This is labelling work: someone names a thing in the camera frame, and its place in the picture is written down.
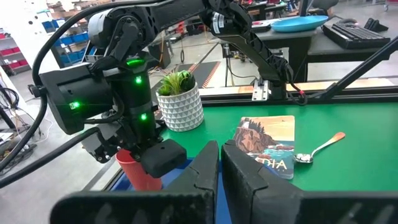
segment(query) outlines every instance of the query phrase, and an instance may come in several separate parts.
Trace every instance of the blue plate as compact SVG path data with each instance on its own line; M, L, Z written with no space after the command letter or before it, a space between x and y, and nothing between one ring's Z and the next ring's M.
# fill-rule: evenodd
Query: blue plate
M327 20L327 16L295 17L275 22L271 24L271 27L276 32L300 32L315 29Z

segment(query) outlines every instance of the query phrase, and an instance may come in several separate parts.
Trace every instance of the spoon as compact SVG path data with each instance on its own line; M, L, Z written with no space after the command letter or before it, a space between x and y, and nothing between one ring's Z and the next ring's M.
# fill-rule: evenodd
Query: spoon
M296 162L301 162L301 163L312 163L313 162L313 155L318 152L319 150L323 149L324 147L329 146L330 144L333 144L339 140L342 140L346 136L345 133L337 133L335 134L329 141L325 142L323 145L319 146L316 148L314 151L312 151L311 154L303 154L303 153L298 153L294 155L294 161Z

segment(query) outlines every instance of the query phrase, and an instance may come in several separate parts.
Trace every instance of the keyboard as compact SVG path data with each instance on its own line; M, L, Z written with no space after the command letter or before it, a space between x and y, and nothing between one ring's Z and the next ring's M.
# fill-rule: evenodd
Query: keyboard
M380 48L390 42L390 38L351 23L323 25L322 31L344 49Z

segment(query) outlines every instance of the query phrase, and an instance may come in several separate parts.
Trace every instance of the green tabletop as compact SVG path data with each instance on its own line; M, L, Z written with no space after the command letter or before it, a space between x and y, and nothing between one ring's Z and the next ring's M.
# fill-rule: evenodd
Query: green tabletop
M291 183L303 190L398 190L398 103L204 108L194 130L171 138L195 157L209 140L220 148L243 116L295 116L295 152L312 152L342 131L346 137L295 166Z

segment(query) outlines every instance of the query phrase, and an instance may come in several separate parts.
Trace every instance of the green led light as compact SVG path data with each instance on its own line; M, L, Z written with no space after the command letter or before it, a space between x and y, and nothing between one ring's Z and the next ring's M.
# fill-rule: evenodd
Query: green led light
M129 66L129 67L135 67L137 65L142 65L143 63L145 63L145 61L143 59L132 59L126 63L127 63L127 66Z
M69 106L70 106L70 109L74 110L74 109L77 109L80 107L80 103L75 101L75 102L70 103Z
M141 114L141 121L145 121L147 119L147 115L146 114Z
M141 83L142 83L142 78L141 78L141 76L136 77L136 83L137 83L137 84L141 84Z

